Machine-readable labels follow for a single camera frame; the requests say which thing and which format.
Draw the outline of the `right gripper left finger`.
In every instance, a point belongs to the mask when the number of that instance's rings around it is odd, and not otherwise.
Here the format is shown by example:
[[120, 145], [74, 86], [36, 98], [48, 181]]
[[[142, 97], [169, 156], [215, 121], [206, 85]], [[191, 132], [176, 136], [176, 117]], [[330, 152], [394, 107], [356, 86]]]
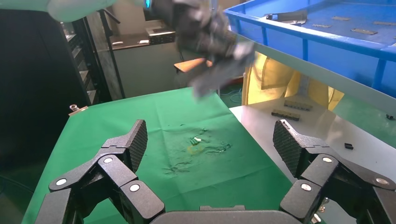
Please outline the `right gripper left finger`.
[[146, 122], [107, 139], [96, 155], [49, 184], [37, 224], [82, 224], [97, 204], [110, 200], [129, 224], [148, 224], [164, 213], [161, 199], [136, 172], [147, 148]]

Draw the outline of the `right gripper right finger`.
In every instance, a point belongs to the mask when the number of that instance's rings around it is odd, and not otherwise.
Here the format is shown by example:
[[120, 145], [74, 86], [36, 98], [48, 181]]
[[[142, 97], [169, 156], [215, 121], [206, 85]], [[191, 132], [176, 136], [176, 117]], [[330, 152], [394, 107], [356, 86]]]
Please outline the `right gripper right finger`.
[[307, 224], [330, 199], [359, 224], [395, 223], [394, 181], [342, 158], [322, 139], [298, 133], [284, 119], [275, 122], [273, 143], [296, 179], [281, 211]]

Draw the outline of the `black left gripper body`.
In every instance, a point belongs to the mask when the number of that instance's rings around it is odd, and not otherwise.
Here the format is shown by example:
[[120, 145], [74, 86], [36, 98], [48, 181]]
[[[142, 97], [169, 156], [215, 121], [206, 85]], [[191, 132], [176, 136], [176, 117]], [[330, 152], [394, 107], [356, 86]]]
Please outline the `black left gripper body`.
[[214, 59], [239, 59], [236, 35], [220, 11], [212, 11], [201, 0], [174, 0], [172, 25], [180, 50]]

